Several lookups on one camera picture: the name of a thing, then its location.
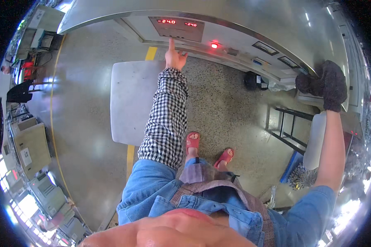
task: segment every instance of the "yellow stripe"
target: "yellow stripe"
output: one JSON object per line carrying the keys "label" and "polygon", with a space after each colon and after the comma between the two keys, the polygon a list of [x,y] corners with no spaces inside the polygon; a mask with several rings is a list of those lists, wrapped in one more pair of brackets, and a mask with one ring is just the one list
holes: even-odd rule
{"label": "yellow stripe", "polygon": [[[72,195],[70,194],[69,188],[67,187],[66,181],[64,180],[63,172],[62,172],[62,168],[60,167],[59,158],[58,158],[58,150],[57,150],[57,148],[56,148],[56,143],[55,143],[54,123],[53,123],[53,118],[52,118],[52,98],[53,98],[53,95],[54,95],[54,81],[55,81],[55,75],[56,75],[56,66],[58,65],[59,55],[60,55],[60,52],[62,51],[62,46],[63,46],[64,40],[66,39],[66,36],[67,36],[66,34],[63,36],[63,38],[62,38],[62,42],[61,42],[60,47],[59,47],[58,55],[56,56],[55,67],[54,67],[54,73],[52,74],[52,83],[51,83],[51,100],[50,100],[50,104],[49,104],[49,110],[50,110],[50,119],[51,119],[52,143],[53,143],[53,145],[54,145],[56,162],[58,162],[58,167],[59,167],[59,171],[60,171],[60,176],[62,177],[62,181],[63,181],[63,183],[64,183],[64,186],[65,186],[66,190],[67,190],[67,193],[69,194],[70,199],[74,202],[74,200],[73,200],[73,198],[72,198]],[[78,214],[80,215],[81,219],[83,220],[83,222],[84,222],[85,225],[87,226],[88,230],[89,230],[90,232],[92,232],[92,231],[89,229],[89,227],[88,227],[87,223],[85,222],[84,218],[81,216],[80,211],[78,210],[78,208],[75,207],[75,209],[78,211]]]}
{"label": "yellow stripe", "polygon": [[[155,54],[157,53],[157,47],[150,46],[148,48],[146,58],[145,60],[154,60]],[[133,169],[133,156],[135,153],[135,146],[134,145],[128,145],[128,151],[127,151],[127,181],[129,179],[130,174],[132,173]]]}
{"label": "yellow stripe", "polygon": [[147,60],[154,60],[155,53],[157,52],[157,49],[158,49],[157,47],[149,47],[145,60],[146,61]]}

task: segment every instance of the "red led number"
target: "red led number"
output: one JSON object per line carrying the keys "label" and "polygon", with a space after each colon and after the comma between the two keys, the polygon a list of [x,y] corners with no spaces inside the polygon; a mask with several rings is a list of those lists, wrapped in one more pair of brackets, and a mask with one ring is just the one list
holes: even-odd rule
{"label": "red led number", "polygon": [[173,21],[173,20],[157,20],[157,22],[176,24],[176,21]]}
{"label": "red led number", "polygon": [[195,23],[189,23],[189,22],[185,22],[184,24],[187,26],[193,26],[193,27],[197,26]]}

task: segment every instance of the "blue denim shirt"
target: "blue denim shirt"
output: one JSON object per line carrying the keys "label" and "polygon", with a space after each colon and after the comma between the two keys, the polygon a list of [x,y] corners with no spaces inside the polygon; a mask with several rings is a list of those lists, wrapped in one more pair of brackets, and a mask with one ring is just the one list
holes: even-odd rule
{"label": "blue denim shirt", "polygon": [[[176,172],[162,163],[138,160],[117,207],[118,222],[127,224],[144,217],[157,217],[176,208],[190,208],[205,214],[224,210],[229,226],[252,241],[263,245],[262,216],[247,211],[237,192],[230,187],[213,188],[197,195],[182,196],[178,206],[170,203],[183,184]],[[321,239],[336,200],[327,186],[312,188],[286,215],[269,210],[276,246],[315,246]]]}

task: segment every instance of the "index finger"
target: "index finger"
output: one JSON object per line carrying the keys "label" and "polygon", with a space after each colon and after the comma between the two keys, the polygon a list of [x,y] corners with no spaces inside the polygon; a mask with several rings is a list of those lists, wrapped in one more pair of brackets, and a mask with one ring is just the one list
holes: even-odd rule
{"label": "index finger", "polygon": [[169,50],[174,50],[174,39],[169,38]]}

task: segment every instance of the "red sandal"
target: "red sandal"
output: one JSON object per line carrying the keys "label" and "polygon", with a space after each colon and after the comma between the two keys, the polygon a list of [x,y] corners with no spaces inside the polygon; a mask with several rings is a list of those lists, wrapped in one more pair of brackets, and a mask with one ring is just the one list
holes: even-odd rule
{"label": "red sandal", "polygon": [[[190,136],[191,135],[194,135],[194,134],[196,134],[196,135],[198,135],[198,138],[197,139],[191,139],[190,138]],[[189,147],[195,147],[195,148],[199,148],[199,140],[201,139],[201,135],[198,133],[198,132],[191,132],[191,133],[189,133],[188,135],[187,135],[187,138],[186,138],[186,141],[185,141],[185,150],[186,150],[186,153],[187,153],[187,155],[188,155],[188,148]]]}
{"label": "red sandal", "polygon": [[[232,156],[229,155],[228,150],[232,151]],[[220,161],[226,161],[228,164],[230,161],[232,161],[232,158],[234,155],[235,155],[235,151],[232,148],[227,148],[221,154],[220,158],[218,158],[218,160],[214,163],[214,168],[218,169],[218,163],[220,163]]]}

